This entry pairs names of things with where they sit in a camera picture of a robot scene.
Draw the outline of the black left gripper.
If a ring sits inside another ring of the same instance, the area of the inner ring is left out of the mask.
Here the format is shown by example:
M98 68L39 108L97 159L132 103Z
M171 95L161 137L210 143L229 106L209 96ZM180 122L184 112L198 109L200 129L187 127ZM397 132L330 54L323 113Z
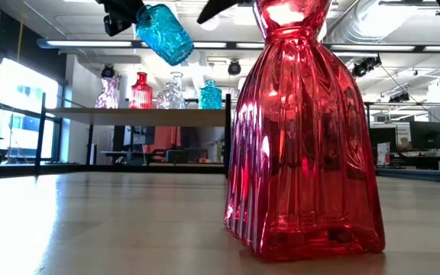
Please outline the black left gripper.
M143 0L95 0L110 16L124 16L129 22L137 21L137 13L144 7Z

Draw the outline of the teal round glass vase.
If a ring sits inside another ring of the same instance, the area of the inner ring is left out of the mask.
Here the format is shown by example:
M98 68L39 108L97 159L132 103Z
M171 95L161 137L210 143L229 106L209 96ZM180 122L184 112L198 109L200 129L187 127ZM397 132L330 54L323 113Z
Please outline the teal round glass vase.
M192 53L193 40L166 5L145 5L136 19L136 34L169 65L182 63Z

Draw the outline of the red ribbed glass bottle vase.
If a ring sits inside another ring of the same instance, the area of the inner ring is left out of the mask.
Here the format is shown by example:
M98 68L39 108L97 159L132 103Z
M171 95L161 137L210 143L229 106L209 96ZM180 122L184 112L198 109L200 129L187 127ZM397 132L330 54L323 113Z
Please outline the red ribbed glass bottle vase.
M153 108L153 90L147 84L147 74L137 73L137 81L131 87L131 97L129 99L129 108L151 109Z

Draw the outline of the teal cylindrical glass vase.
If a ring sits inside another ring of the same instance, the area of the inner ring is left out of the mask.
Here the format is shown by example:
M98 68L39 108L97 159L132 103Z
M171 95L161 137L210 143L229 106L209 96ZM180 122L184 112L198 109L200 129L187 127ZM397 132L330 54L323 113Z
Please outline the teal cylindrical glass vase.
M222 91L215 80L206 80L205 86L200 89L199 109L222 109Z

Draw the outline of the clear twisted glass vase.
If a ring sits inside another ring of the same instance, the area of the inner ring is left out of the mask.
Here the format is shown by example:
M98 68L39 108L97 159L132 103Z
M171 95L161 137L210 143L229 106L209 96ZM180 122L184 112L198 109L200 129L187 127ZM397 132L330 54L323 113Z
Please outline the clear twisted glass vase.
M175 83L174 95L171 99L171 108L174 109L184 109L186 107L186 101L183 97L182 84L183 84L183 74L181 72L172 72L172 80Z

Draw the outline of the pink twisted glass vase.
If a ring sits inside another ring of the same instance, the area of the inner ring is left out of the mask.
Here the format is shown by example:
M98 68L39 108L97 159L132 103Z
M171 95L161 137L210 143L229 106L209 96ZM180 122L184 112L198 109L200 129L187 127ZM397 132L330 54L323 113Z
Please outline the pink twisted glass vase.
M118 100L115 94L116 80L110 77L102 78L102 91L96 101L96 108L118 108Z

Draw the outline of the red square fluted glass vase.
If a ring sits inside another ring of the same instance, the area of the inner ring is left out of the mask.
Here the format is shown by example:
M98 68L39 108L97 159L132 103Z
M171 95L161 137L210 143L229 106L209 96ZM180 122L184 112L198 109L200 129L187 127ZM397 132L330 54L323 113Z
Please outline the red square fluted glass vase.
M364 103L318 40L330 0L254 0L264 49L235 110L226 228L263 260L380 253Z

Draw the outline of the long ceiling light strip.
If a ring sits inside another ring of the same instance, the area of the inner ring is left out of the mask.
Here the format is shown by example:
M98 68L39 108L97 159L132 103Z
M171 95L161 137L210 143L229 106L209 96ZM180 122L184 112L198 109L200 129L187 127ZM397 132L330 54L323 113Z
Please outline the long ceiling light strip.
M37 45L44 49L63 48L109 48L140 49L149 48L141 40L47 40L38 39ZM261 42L206 42L193 43L200 50L261 50ZM368 53L440 53L440 44L402 45L402 44L323 44L334 52L368 52Z

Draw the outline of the dark display screen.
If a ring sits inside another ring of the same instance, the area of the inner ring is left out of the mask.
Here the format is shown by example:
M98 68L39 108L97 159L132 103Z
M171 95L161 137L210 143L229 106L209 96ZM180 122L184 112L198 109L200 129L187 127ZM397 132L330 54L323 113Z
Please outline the dark display screen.
M115 126L113 146L114 149L129 146L133 138L134 145L152 145L155 138L155 127L149 126Z

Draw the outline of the orange partition panel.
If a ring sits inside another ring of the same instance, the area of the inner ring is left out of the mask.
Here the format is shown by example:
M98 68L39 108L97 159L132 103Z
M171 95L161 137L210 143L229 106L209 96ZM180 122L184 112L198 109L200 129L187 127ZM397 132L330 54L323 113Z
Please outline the orange partition panel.
M181 145L180 127L156 127L154 132L154 143L144 147L147 153L154 150L169 150L173 146Z

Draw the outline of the large window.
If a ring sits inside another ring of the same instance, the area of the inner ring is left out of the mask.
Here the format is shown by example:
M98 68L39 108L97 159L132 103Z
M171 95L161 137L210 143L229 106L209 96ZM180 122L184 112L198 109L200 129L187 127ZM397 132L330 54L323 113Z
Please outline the large window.
M52 115L41 130L42 108L62 105L63 87L10 59L0 62L0 163L32 163L58 157L61 123Z

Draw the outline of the black ceiling spotlight cluster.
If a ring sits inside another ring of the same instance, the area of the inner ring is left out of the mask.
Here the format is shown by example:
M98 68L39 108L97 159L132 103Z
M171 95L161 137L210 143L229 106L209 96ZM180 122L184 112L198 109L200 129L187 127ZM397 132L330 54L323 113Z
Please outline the black ceiling spotlight cluster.
M364 59L356 62L351 71L351 74L355 78L360 78L365 76L370 71L374 70L376 67L380 66L381 59L380 55L376 55L375 57L365 57Z

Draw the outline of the black computer monitor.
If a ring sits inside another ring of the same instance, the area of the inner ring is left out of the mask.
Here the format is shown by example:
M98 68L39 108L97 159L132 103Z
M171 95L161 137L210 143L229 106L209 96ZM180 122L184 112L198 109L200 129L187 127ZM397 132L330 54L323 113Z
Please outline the black computer monitor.
M409 129L412 149L440 149L440 122L411 121Z
M390 152L395 153L396 129L395 128L371 128L370 129L370 143L373 151L377 150L377 145L382 143L390 144Z

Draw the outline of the dark office desk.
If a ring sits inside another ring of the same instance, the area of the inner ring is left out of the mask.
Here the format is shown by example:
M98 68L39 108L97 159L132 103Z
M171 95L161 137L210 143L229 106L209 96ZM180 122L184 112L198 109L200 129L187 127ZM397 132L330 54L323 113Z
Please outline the dark office desk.
M404 170L439 170L440 157L391 155L388 165L377 164L376 168L404 169Z

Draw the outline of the silver air duct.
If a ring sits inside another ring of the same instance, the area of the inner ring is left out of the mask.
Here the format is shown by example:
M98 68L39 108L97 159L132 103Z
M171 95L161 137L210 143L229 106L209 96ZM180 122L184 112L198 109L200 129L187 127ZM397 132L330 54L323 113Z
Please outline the silver air duct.
M375 44L401 27L417 12L415 6L381 5L381 1L359 0L329 31L327 44Z

